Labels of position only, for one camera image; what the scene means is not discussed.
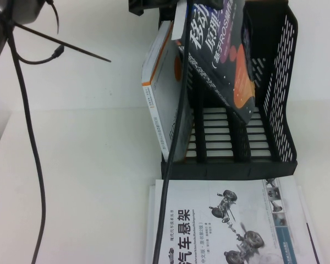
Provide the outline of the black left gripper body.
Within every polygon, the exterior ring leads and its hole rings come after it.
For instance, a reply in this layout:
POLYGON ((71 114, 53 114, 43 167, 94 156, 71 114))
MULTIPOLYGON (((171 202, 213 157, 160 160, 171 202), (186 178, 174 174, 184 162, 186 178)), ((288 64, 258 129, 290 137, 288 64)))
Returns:
POLYGON ((145 10, 158 9, 160 13, 172 12, 177 6, 177 0, 128 0, 129 12, 143 15, 145 10))

